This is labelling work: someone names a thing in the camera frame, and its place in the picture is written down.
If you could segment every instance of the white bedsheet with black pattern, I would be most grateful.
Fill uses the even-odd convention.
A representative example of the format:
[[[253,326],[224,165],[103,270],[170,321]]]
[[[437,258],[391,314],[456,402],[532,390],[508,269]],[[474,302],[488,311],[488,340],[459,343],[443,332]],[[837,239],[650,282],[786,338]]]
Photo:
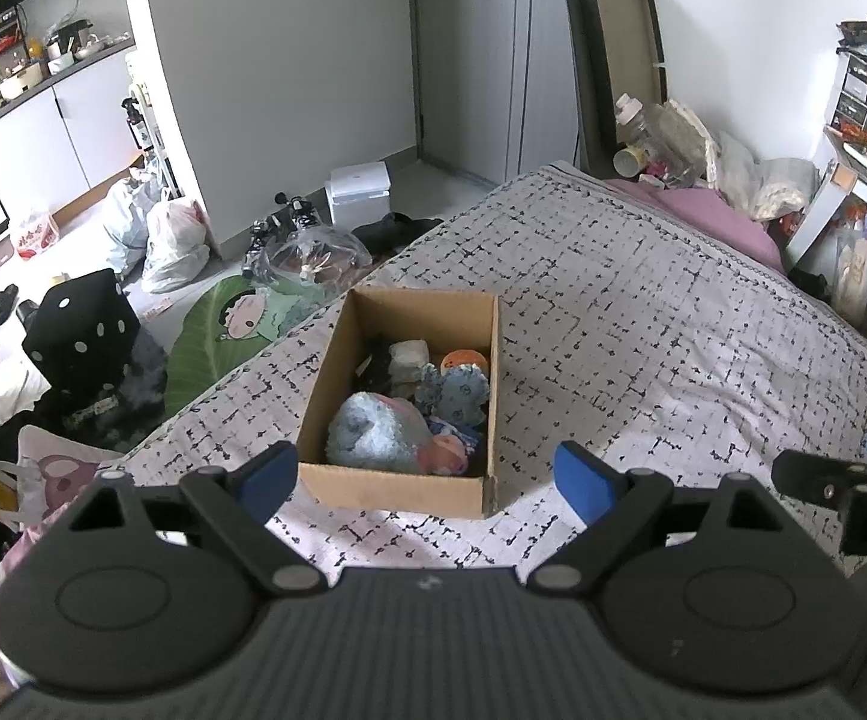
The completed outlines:
[[[551,481],[561,440],[708,487],[739,470],[769,485],[784,448],[866,459],[867,341],[774,271],[571,167],[500,187],[372,280],[502,298],[502,511],[330,511],[298,485],[269,527],[331,578],[366,563],[530,570],[582,527]],[[163,425],[129,460],[137,483],[235,469],[295,437],[336,311]],[[835,550],[833,512],[785,504]]]

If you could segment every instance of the orange plush toy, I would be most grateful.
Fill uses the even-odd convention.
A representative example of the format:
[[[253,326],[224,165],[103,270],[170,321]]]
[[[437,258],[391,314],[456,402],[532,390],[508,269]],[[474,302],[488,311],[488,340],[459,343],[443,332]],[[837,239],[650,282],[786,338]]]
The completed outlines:
[[[440,364],[440,372],[446,373],[451,367],[457,367],[458,365],[476,365],[476,367],[483,371],[484,376],[490,375],[489,362],[487,362],[487,359],[482,354],[473,349],[457,349],[455,352],[446,355]]]

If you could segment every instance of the plastic bag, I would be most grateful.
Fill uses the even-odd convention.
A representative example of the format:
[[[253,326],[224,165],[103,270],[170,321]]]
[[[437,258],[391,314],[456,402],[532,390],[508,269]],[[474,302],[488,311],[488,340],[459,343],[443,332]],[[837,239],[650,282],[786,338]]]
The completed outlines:
[[[816,191],[816,165],[808,159],[769,159],[760,164],[761,186],[747,214],[769,221],[801,211]]]
[[[60,228],[47,210],[33,210],[10,225],[10,240],[20,259],[29,260],[60,240]]]
[[[757,163],[750,149],[720,132],[710,184],[734,210],[753,221],[768,221],[803,209],[814,196],[816,166],[806,159],[769,159]]]
[[[753,197],[760,189],[760,171],[750,149],[729,132],[720,132],[713,189],[742,215],[750,215]]]
[[[130,177],[113,184],[103,201],[104,247],[107,262],[118,278],[129,274],[146,255],[149,238],[146,216],[169,189],[156,159],[147,167],[130,168]]]
[[[263,275],[280,290],[329,301],[355,284],[373,257],[354,235],[327,224],[290,233],[266,248]]]
[[[694,169],[696,175],[709,170],[709,158],[715,154],[716,143],[700,118],[683,103],[667,100],[657,119],[660,134]]]
[[[165,293],[190,284],[209,260],[206,228],[196,204],[186,197],[158,202],[146,223],[150,238],[140,282],[144,292]]]

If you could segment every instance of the screw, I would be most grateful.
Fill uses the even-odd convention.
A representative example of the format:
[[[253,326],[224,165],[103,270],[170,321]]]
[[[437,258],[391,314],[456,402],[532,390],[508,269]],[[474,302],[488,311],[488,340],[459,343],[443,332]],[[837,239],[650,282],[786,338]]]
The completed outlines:
[[[565,590],[574,589],[583,581],[583,574],[577,571],[572,565],[545,565],[538,568],[533,579],[536,583],[545,590],[556,590],[563,592]]]
[[[320,584],[320,572],[308,565],[285,565],[273,572],[273,584],[287,592],[312,590]]]

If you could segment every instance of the white storage box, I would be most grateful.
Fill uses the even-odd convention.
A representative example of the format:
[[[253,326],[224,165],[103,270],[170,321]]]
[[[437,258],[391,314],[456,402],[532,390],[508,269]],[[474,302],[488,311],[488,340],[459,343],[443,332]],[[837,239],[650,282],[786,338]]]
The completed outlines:
[[[383,162],[341,167],[326,182],[326,202],[334,227],[353,230],[390,213],[390,175]]]

